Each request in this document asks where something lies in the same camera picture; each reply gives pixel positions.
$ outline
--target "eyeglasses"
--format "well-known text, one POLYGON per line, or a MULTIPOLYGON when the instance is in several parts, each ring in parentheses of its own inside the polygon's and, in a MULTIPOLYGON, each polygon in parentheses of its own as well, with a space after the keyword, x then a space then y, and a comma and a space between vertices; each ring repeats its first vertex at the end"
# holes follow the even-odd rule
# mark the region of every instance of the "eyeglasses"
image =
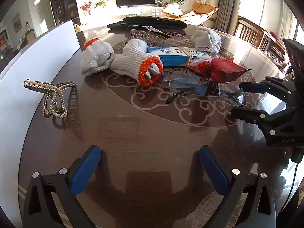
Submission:
POLYGON ((165 77, 164 82, 169 82, 170 93, 173 94, 166 100, 167 104, 172 103, 177 96, 199 98, 205 96, 206 93, 215 93, 219 94, 222 102, 241 106, 246 96, 242 88, 230 83, 218 84, 214 90, 210 90, 212 86, 210 82, 196 75, 174 73, 170 77, 165 77))

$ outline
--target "wooden chair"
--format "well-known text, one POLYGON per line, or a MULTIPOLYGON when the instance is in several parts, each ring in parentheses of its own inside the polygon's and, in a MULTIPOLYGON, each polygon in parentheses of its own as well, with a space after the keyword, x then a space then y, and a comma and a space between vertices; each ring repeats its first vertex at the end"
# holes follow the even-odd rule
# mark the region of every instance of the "wooden chair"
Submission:
POLYGON ((244 17, 238 16, 237 26, 234 32, 236 37, 259 48, 264 37, 264 32, 265 30, 262 27, 244 17))

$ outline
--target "eyeglass temple arm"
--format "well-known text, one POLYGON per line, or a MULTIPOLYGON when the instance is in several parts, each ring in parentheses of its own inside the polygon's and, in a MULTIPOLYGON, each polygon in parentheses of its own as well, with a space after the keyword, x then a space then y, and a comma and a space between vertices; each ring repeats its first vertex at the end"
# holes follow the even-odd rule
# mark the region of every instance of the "eyeglass temple arm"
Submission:
POLYGON ((189 87, 189 88, 187 88, 185 90, 179 91, 177 94, 173 94, 171 97, 169 97, 169 98, 166 99, 166 104, 172 103, 177 96, 179 96, 179 95, 181 95, 181 94, 183 94, 183 93, 185 93, 185 92, 187 92, 187 91, 189 91, 191 89, 194 89, 194 87, 189 87))

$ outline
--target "red fabric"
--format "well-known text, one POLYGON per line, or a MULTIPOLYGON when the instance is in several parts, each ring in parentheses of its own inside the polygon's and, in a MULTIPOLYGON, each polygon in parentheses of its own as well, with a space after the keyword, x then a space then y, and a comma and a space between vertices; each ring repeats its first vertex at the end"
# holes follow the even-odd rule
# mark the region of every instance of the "red fabric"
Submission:
POLYGON ((270 32, 270 34, 276 39, 276 40, 278 40, 279 41, 279 39, 278 39, 278 37, 275 35, 275 33, 274 32, 270 32))
POLYGON ((245 69, 225 58, 214 58, 211 62, 205 61, 198 65, 191 66, 190 69, 206 78, 218 83, 235 81, 250 69, 245 69))

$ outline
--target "red flowers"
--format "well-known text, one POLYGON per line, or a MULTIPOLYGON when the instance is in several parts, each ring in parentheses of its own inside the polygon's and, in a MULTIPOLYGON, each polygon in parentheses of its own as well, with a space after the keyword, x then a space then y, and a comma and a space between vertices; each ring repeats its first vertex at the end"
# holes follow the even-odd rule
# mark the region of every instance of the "red flowers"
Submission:
POLYGON ((90 14, 91 4, 92 4, 92 2, 85 3, 85 5, 84 5, 84 6, 81 6, 80 8, 81 8, 84 12, 88 12, 88 13, 90 14))

